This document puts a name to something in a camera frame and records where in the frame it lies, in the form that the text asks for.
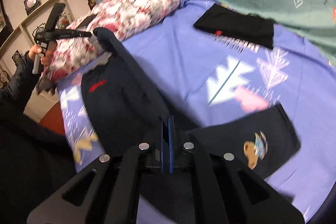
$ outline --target red logo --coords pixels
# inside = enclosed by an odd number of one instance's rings
[[[107,82],[107,80],[101,80],[98,83],[92,85],[92,87],[90,88],[89,92],[94,92],[96,90],[97,87],[104,85]]]

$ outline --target folded black garment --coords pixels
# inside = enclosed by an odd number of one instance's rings
[[[273,49],[274,20],[242,15],[214,4],[194,24],[194,27],[217,35],[243,39]]]
[[[158,121],[167,125],[170,116],[174,116],[177,130],[196,136],[210,153],[233,153],[262,178],[300,148],[281,105],[228,124],[197,128],[160,94],[111,31],[96,28],[94,34],[112,56],[106,65],[83,76],[81,89],[88,117],[110,156],[122,155],[142,142],[148,131],[159,132]],[[144,176],[140,192],[168,218],[181,224],[194,223],[191,184],[185,175]]]

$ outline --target fluffy pillow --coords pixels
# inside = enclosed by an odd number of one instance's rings
[[[158,23],[176,10],[180,1],[104,0],[88,14],[71,23],[67,29],[76,29],[86,17],[96,15],[89,25],[81,30],[92,32],[96,27],[105,27],[114,32],[119,41],[123,41]],[[52,63],[45,68],[37,90],[48,90],[53,83],[68,77],[101,53],[101,49],[92,45],[88,38],[58,40]]]

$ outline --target silver screw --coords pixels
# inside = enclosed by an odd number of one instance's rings
[[[195,147],[195,145],[193,143],[191,143],[191,142],[186,142],[186,143],[183,144],[183,147],[185,149],[190,150],[190,149],[193,149]]]
[[[139,149],[140,150],[147,150],[149,148],[149,144],[148,143],[141,143],[139,144]]]
[[[100,155],[99,160],[101,162],[108,162],[110,160],[110,156],[107,154]]]
[[[231,161],[235,158],[235,156],[232,153],[225,153],[223,157],[224,157],[224,160],[228,160],[228,161]]]

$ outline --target hand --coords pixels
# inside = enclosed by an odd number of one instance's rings
[[[45,56],[41,57],[41,63],[43,66],[49,66],[51,64],[51,60],[53,59],[54,56],[54,52],[56,50],[56,46],[57,43],[55,42],[50,42],[52,43],[52,46],[47,50],[47,52],[45,53]],[[38,45],[34,45],[28,53],[29,58],[34,61],[35,56],[37,54],[40,54],[42,52],[41,47],[39,47]]]

